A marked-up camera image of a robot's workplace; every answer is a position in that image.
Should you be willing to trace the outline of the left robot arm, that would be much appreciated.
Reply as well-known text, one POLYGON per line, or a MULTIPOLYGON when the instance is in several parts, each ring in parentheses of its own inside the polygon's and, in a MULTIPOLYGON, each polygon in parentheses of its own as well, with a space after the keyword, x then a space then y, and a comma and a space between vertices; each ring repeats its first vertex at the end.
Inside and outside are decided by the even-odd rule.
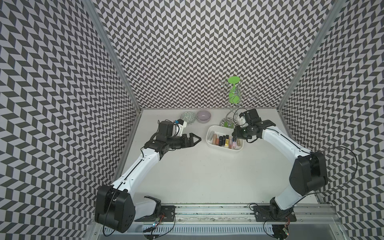
POLYGON ((157 131, 140 149, 138 159, 111 185, 98 189, 95 221, 124 233, 131 224, 141 218, 157 219, 161 214, 161 200, 146 196, 134 203, 133 197, 150 170, 169 151, 191 148, 201 142, 201 137, 185 134, 187 123, 181 119, 159 122, 157 131))

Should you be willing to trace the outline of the white storage box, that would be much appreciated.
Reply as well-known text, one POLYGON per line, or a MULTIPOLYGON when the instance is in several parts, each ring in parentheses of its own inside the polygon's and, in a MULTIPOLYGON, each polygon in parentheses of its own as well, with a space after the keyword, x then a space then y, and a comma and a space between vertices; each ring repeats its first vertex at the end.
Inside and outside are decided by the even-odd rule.
POLYGON ((209 147, 229 153, 239 153, 244 148, 244 140, 232 136, 233 129, 218 125, 210 126, 206 135, 209 147))

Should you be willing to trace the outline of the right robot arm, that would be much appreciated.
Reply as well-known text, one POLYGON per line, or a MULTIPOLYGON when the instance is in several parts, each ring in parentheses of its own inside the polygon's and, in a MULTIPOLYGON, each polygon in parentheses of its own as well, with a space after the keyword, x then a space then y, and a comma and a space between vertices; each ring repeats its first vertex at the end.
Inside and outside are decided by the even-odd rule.
POLYGON ((290 162, 291 170, 287 187, 270 201, 271 210, 287 211, 313 191, 328 184, 325 155, 312 152, 285 135, 274 123, 253 126, 236 126, 232 136, 250 140, 262 139, 281 152, 290 162))

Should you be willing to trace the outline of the peach lipstick tube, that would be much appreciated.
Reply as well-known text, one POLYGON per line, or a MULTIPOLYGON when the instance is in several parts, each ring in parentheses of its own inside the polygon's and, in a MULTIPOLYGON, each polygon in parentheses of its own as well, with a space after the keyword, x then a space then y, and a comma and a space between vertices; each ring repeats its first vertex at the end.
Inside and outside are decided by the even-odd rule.
POLYGON ((214 134, 213 135, 213 142, 212 142, 213 145, 216 145, 217 144, 217 134, 214 134))

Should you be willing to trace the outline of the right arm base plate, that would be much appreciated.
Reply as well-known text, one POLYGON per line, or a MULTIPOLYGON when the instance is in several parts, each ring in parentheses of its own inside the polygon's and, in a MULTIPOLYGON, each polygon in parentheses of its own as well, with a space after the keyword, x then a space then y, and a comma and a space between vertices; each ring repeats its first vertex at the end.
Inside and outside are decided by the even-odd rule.
POLYGON ((270 206, 251 206, 255 214, 257 222, 296 222, 297 218, 294 209, 280 210, 279 208, 271 208, 270 206))

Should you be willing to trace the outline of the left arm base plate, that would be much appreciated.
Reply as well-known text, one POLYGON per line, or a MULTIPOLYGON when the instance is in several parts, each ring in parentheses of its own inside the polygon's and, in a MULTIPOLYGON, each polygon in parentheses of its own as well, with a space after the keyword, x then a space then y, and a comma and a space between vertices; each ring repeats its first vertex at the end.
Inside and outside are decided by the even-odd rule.
POLYGON ((150 216, 143 216, 135 222, 174 222, 176 214, 176 206, 174 205, 161 205, 160 208, 156 208, 155 212, 150 216))

